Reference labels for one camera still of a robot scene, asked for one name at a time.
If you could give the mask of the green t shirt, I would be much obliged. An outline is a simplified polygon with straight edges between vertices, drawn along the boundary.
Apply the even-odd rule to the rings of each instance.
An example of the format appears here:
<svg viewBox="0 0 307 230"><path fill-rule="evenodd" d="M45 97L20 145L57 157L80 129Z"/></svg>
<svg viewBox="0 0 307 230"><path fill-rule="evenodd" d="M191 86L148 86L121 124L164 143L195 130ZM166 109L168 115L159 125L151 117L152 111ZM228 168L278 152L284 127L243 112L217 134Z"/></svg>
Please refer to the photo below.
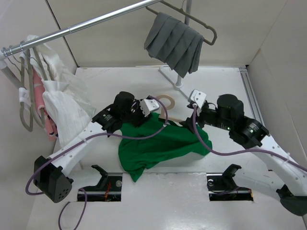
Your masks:
<svg viewBox="0 0 307 230"><path fill-rule="evenodd" d="M210 153L195 134L172 121L154 137L142 139L158 131L163 124L164 120L159 118L159 114L153 113L152 118L140 127L126 123L120 129L122 135L134 138L123 138L118 147L121 166L134 182L141 177L144 170L160 162L183 157L191 152L203 157Z"/></svg>

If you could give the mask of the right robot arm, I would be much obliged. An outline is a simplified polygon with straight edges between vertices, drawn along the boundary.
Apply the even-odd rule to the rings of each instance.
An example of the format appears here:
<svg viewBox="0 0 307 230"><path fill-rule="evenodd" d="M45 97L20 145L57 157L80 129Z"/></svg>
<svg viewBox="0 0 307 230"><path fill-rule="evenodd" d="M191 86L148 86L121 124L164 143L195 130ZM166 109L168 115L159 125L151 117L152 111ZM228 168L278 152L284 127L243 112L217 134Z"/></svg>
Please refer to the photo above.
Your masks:
<svg viewBox="0 0 307 230"><path fill-rule="evenodd" d="M244 105L232 94L218 97L215 108L209 108L206 94L193 90L188 98L188 107L193 109L191 117L181 122L182 126L196 134L201 144L211 153L219 156L233 156L252 153L263 161L276 176L254 174L231 164L217 181L209 180L207 186L211 191L228 194L239 188L256 190L270 196L297 216L307 213L307 170L299 165L289 153L275 141L268 129L259 121L244 115ZM209 125L228 131L229 137L243 150L220 153L213 150L202 140L198 129Z"/></svg>

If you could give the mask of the beige plastic hanger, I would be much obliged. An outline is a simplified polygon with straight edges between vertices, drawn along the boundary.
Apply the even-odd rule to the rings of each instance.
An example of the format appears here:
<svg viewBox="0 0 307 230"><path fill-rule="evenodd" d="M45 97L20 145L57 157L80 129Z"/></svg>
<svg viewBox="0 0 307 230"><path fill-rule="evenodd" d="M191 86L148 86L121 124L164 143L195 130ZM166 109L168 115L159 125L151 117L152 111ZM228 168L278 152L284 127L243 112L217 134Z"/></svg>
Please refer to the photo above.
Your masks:
<svg viewBox="0 0 307 230"><path fill-rule="evenodd" d="M169 110L172 110L175 107L175 104L176 104L175 99L172 96L166 95L166 94L158 95L158 96L156 96L156 98L159 99L159 100L165 99L169 102L169 105L166 105L165 109L163 107L161 108L161 112L160 112L160 115L159 115L160 119L165 120L166 119L166 112L169 112ZM175 117L171 117L170 115L168 115L168 121L180 123L183 120L175 118Z"/></svg>

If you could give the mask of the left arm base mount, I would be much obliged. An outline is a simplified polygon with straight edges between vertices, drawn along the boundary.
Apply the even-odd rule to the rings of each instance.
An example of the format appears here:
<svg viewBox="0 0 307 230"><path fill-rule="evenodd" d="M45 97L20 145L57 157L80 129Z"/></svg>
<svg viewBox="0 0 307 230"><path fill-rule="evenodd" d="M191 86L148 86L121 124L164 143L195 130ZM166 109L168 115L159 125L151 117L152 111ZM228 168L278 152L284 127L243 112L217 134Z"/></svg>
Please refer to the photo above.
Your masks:
<svg viewBox="0 0 307 230"><path fill-rule="evenodd" d="M122 173L108 173L98 165L92 165L91 169L98 175L96 185L83 187L87 194L88 202L120 202L122 191Z"/></svg>

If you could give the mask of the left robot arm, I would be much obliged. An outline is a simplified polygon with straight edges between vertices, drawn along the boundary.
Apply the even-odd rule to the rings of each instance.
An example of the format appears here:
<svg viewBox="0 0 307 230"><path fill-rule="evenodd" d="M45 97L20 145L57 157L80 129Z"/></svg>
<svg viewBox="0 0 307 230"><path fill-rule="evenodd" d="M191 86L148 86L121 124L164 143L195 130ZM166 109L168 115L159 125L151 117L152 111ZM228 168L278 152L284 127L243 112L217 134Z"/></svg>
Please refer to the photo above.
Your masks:
<svg viewBox="0 0 307 230"><path fill-rule="evenodd" d="M68 145L47 158L38 157L29 181L53 203L64 200L71 190L104 189L108 173L103 168L92 165L72 172L73 168L99 141L114 136L124 123L139 127L159 107L160 101L153 96L137 100L129 92L120 92L114 102L94 116Z"/></svg>

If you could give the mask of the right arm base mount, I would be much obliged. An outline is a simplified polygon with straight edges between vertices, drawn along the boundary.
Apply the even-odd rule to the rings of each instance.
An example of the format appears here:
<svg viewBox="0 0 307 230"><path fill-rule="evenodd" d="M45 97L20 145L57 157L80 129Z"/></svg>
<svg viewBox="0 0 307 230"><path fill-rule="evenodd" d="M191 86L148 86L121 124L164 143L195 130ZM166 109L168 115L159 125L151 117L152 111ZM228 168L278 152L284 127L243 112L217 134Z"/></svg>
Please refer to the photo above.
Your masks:
<svg viewBox="0 0 307 230"><path fill-rule="evenodd" d="M237 186L233 179L241 168L239 165L231 164L224 172L206 174L210 201L254 201L252 191Z"/></svg>

